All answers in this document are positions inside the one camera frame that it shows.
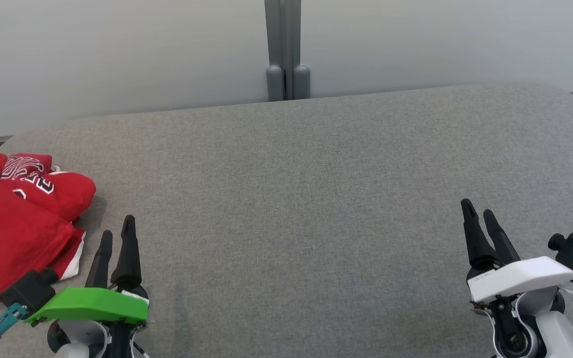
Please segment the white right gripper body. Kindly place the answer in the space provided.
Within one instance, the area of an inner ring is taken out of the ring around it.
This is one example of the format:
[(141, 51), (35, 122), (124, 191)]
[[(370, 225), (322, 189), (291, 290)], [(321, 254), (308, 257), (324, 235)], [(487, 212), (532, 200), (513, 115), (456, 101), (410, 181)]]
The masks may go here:
[(468, 287), (474, 302), (491, 303), (498, 295), (523, 294), (572, 280), (573, 270), (552, 258), (541, 256), (477, 275), (468, 279)]

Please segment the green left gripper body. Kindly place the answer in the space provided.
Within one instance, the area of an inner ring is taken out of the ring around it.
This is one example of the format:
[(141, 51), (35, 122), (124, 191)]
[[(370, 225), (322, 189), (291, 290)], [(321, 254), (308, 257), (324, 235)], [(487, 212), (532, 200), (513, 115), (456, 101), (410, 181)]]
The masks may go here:
[(50, 320), (93, 320), (137, 325), (148, 320), (149, 301), (107, 288), (68, 287), (57, 293), (25, 323)]

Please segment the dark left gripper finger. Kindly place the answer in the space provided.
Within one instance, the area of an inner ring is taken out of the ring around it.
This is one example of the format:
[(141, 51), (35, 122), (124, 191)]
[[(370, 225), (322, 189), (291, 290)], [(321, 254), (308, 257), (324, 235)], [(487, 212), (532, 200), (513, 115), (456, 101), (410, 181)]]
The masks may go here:
[(93, 258), (93, 264), (86, 279), (86, 287), (107, 288), (109, 261), (113, 253), (113, 233), (105, 230)]
[(121, 249), (116, 268), (111, 275), (111, 284), (118, 292), (129, 292), (148, 299), (148, 294), (141, 285), (140, 253), (136, 236), (136, 218), (133, 215), (124, 218), (120, 237)]

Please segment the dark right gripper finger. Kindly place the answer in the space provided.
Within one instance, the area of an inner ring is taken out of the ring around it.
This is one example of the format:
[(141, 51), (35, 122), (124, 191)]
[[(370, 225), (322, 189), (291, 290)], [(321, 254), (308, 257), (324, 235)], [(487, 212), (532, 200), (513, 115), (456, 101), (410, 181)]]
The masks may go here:
[(487, 233), (491, 238), (496, 252), (496, 258), (501, 265), (508, 265), (521, 260), (511, 240), (500, 226), (495, 214), (491, 209), (486, 209), (483, 218)]
[(471, 268), (493, 269), (496, 260), (495, 249), (486, 239), (475, 207), (470, 199), (462, 199), (460, 205), (464, 218), (464, 234)]

